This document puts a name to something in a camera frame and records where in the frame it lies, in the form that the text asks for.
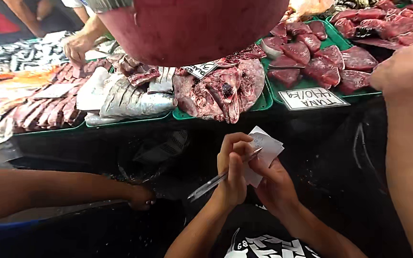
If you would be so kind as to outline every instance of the meat cut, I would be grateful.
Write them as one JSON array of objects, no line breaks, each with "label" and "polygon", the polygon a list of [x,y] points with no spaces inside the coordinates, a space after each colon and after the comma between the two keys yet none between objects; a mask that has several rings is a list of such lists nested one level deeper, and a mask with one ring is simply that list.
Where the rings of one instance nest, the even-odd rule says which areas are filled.
[{"label": "meat cut", "polygon": [[337,88],[343,94],[349,95],[358,89],[369,86],[370,76],[370,73],[359,71],[341,71],[341,83],[337,86]]},{"label": "meat cut", "polygon": [[312,54],[320,50],[321,41],[314,34],[299,34],[296,40],[306,44]]},{"label": "meat cut", "polygon": [[312,30],[312,33],[315,34],[315,36],[317,36],[319,40],[326,40],[328,38],[323,22],[312,21],[308,24],[308,26]]},{"label": "meat cut", "polygon": [[316,52],[313,56],[321,56],[332,62],[340,71],[345,69],[344,58],[341,50],[336,45],[327,46],[322,50]]},{"label": "meat cut", "polygon": [[281,47],[284,54],[294,61],[307,65],[310,61],[310,51],[306,44],[301,42],[285,44]]},{"label": "meat cut", "polygon": [[367,50],[358,46],[353,46],[341,53],[347,70],[371,72],[378,65],[377,60]]},{"label": "meat cut", "polygon": [[295,83],[299,79],[301,70],[295,68],[281,69],[281,70],[269,70],[267,76],[269,78],[277,80],[283,84],[286,88],[290,89],[295,86]]}]

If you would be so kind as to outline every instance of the finger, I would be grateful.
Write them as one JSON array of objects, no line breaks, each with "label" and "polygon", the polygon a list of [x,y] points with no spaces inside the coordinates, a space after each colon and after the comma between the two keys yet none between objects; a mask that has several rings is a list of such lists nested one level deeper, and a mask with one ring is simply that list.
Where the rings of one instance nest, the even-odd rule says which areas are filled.
[{"label": "finger", "polygon": [[235,152],[229,154],[229,175],[230,183],[238,183],[243,178],[243,161],[240,155]]},{"label": "finger", "polygon": [[274,183],[279,183],[283,180],[281,175],[276,170],[265,167],[259,158],[252,159],[248,164],[254,172],[272,180]]}]

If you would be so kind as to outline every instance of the handwritten sign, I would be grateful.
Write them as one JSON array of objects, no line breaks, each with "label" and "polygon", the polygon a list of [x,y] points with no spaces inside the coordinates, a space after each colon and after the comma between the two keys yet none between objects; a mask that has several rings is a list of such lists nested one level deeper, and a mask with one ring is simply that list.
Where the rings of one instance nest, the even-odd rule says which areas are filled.
[{"label": "handwritten sign", "polygon": [[194,75],[197,79],[202,79],[209,73],[211,73],[214,69],[216,69],[217,64],[213,61],[206,62],[203,64],[196,64],[196,65],[189,65],[189,66],[183,66],[186,71],[188,71],[190,74]]},{"label": "handwritten sign", "polygon": [[324,88],[278,92],[289,110],[306,110],[349,106],[350,104]]}]

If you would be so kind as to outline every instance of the paper note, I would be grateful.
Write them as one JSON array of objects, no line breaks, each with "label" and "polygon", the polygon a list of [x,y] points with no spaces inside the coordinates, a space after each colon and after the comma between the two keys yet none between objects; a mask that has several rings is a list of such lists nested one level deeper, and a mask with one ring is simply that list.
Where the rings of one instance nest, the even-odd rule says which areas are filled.
[{"label": "paper note", "polygon": [[324,88],[278,92],[289,110],[306,110],[349,106],[350,104]]},{"label": "paper note", "polygon": [[[283,144],[280,141],[270,137],[266,132],[259,128],[259,126],[255,126],[249,133],[249,136],[253,138],[253,141],[250,142],[253,149],[262,147],[262,150],[257,157],[267,167],[269,167],[272,161],[284,150]],[[248,163],[245,163],[244,178],[247,185],[251,184],[255,188],[258,187],[262,180],[262,176],[255,173],[249,167]]]},{"label": "paper note", "polygon": [[217,64],[213,61],[206,62],[203,64],[196,64],[196,65],[189,65],[189,66],[183,66],[186,71],[188,71],[190,74],[194,75],[198,79],[202,79],[209,73],[211,73],[214,69],[216,69]]},{"label": "paper note", "polygon": [[52,84],[49,88],[33,95],[34,98],[60,98],[65,95],[77,83]]}]

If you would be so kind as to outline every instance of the handwritten note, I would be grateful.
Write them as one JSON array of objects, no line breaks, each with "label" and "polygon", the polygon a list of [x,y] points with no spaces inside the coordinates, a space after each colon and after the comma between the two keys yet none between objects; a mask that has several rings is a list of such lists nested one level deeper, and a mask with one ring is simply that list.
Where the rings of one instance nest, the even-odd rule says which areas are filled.
[{"label": "handwritten note", "polygon": [[[249,136],[253,138],[253,141],[250,142],[253,149],[262,147],[262,150],[257,157],[267,167],[269,167],[273,159],[284,150],[283,143],[270,137],[266,132],[259,128],[259,126],[255,126],[249,133]],[[248,163],[245,164],[244,178],[248,185],[251,184],[255,188],[258,187],[262,180],[262,176],[249,168]]]},{"label": "handwritten note", "polygon": [[289,110],[306,110],[349,106],[350,104],[324,88],[278,92]]},{"label": "handwritten note", "polygon": [[203,64],[196,64],[196,65],[189,65],[189,66],[183,66],[186,71],[188,71],[190,74],[194,75],[197,77],[197,79],[202,79],[209,73],[211,73],[214,69],[216,69],[217,64],[213,61],[206,62]]}]

